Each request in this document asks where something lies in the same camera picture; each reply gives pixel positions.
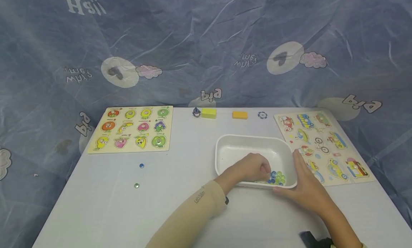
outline yellow block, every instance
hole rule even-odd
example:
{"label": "yellow block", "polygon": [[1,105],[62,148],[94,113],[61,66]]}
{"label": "yellow block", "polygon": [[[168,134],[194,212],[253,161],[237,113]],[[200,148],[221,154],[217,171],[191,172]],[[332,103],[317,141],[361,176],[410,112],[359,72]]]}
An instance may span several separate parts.
{"label": "yellow block", "polygon": [[200,114],[203,118],[216,118],[216,110],[213,108],[203,108],[202,113]]}
{"label": "yellow block", "polygon": [[234,119],[247,119],[247,112],[234,111],[232,114]]}

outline white table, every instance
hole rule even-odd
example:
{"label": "white table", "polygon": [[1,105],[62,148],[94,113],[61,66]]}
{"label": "white table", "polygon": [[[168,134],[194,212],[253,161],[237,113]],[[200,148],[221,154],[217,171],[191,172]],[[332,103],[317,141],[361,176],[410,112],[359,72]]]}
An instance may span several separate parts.
{"label": "white table", "polygon": [[[232,119],[233,110],[247,111],[249,119]],[[188,196],[216,177],[220,136],[282,138],[273,115],[304,110],[217,108],[211,120],[193,117],[191,108],[175,108],[169,151],[84,153],[33,247],[143,248]],[[260,111],[268,114],[266,120],[258,117]],[[327,190],[369,248],[410,247],[412,231],[379,182]],[[328,235],[316,216],[270,190],[237,187],[228,198],[227,210],[209,222],[195,247],[304,248],[299,232]]]}

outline white plastic tray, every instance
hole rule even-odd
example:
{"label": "white plastic tray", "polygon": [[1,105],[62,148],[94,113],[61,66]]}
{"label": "white plastic tray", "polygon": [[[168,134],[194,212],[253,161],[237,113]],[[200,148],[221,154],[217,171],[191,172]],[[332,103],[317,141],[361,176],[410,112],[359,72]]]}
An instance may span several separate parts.
{"label": "white plastic tray", "polygon": [[[249,153],[260,153],[268,159],[273,171],[285,175],[282,188],[293,188],[298,184],[298,177],[293,163],[292,150],[284,140],[270,137],[224,135],[216,142],[215,170],[218,175],[238,162]],[[252,188],[273,188],[278,185],[241,182],[239,186]]]}

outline orange block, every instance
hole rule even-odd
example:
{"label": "orange block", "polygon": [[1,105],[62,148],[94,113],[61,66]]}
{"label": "orange block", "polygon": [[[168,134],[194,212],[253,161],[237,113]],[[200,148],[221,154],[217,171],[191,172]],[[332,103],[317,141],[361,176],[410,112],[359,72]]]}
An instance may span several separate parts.
{"label": "orange block", "polygon": [[232,114],[233,119],[247,119],[247,112],[234,111]]}

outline wooden puzzle board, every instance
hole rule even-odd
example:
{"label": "wooden puzzle board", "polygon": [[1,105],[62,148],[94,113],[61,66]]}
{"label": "wooden puzzle board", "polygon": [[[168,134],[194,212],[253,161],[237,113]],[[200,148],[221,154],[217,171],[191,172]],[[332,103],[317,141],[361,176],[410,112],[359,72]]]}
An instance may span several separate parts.
{"label": "wooden puzzle board", "polygon": [[376,180],[346,135],[322,110],[278,114],[274,118],[285,141],[293,150],[299,150],[324,186]]}
{"label": "wooden puzzle board", "polygon": [[167,151],[173,106],[108,107],[87,153]]}

